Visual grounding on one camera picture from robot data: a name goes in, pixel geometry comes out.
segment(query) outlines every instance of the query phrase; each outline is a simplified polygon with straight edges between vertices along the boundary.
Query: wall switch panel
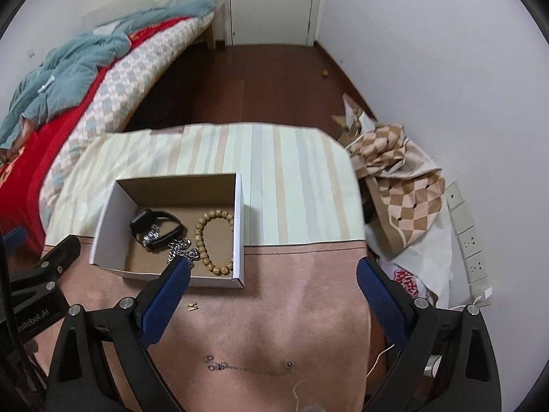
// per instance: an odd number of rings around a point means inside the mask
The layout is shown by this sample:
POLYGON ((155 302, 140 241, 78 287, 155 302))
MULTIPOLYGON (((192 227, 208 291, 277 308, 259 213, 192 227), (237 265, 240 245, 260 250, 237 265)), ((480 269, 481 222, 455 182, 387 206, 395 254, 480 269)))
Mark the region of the wall switch panel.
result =
MULTIPOLYGON (((484 293, 485 290, 488 290, 491 288, 490 280, 487 277, 484 277, 482 279, 477 280, 476 282, 473 282, 469 285, 469 290, 471 293, 471 302, 474 302, 474 300, 477 298, 477 296, 484 293)), ((484 305, 490 305, 492 303, 492 296, 488 297, 488 299, 479 300, 475 303, 477 307, 483 307, 484 305)))
POLYGON ((464 259, 468 259, 472 255, 482 251, 482 245, 474 226, 459 234, 457 241, 464 259))
POLYGON ((465 272, 467 273, 467 280, 469 283, 488 277, 482 251, 465 259, 465 272))
POLYGON ((475 219, 470 214, 467 203, 463 202, 449 213, 454 225, 454 232, 458 236, 475 225, 475 219))
POLYGON ((461 192, 459 191, 455 181, 446 188, 445 193, 446 203, 448 204, 448 209, 450 210, 455 209, 465 201, 463 196, 461 196, 461 192))

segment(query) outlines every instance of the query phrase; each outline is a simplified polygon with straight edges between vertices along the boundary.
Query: light blue blanket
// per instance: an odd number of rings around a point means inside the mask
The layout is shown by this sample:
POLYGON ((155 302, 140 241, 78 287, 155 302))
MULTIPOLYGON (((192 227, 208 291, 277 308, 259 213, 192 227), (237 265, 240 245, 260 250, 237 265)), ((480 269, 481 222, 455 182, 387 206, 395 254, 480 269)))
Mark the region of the light blue blanket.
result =
POLYGON ((201 17, 213 7, 212 0, 194 0, 171 8, 139 11, 119 19, 111 34, 84 34, 52 50, 18 85, 0 125, 0 148, 9 149, 18 138, 23 128, 21 117, 40 127, 80 104, 98 68, 128 53, 129 34, 177 17, 201 17))

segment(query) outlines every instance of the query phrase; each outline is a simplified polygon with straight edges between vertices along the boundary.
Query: smartwatch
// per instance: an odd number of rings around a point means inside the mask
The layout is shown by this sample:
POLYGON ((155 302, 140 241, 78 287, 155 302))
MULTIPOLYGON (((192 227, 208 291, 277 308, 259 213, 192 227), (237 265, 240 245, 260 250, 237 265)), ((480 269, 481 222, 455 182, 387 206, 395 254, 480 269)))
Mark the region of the smartwatch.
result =
POLYGON ((171 240, 175 240, 179 236, 183 235, 185 226, 183 226, 183 223, 181 223, 179 218, 169 212, 145 209, 143 212, 137 214, 132 221, 130 221, 130 229, 132 231, 133 239, 150 252, 161 248, 166 248, 171 240), (149 231, 149 229, 151 229, 151 227, 155 224, 156 220, 169 220, 176 223, 177 226, 158 238, 149 239, 146 242, 143 241, 143 238, 139 239, 138 235, 145 234, 149 231))

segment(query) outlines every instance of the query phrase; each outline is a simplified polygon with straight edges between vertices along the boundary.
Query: white door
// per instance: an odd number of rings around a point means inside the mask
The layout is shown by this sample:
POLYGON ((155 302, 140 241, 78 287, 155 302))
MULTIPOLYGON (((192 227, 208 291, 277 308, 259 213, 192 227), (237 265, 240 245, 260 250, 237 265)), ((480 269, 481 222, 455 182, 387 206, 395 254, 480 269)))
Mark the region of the white door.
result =
POLYGON ((231 0, 233 44, 305 45, 312 0, 231 0))

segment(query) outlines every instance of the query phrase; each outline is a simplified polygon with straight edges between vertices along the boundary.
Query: blue gripper pad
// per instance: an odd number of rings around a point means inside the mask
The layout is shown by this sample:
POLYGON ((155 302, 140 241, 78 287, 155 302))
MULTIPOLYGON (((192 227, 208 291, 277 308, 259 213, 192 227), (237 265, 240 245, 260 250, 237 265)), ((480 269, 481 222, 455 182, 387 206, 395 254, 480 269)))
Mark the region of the blue gripper pad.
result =
POLYGON ((190 262, 181 257, 177 267, 165 281, 143 315, 139 342, 144 348, 160 341, 177 305, 183 297, 183 293, 189 286, 189 282, 190 262))
POLYGON ((359 260, 356 267, 356 280, 386 336, 397 347, 405 348, 408 343, 405 317, 366 259, 359 260))
POLYGON ((13 231, 8 232, 3 237, 5 254, 12 255, 15 250, 27 240, 27 231, 21 226, 17 226, 13 231))

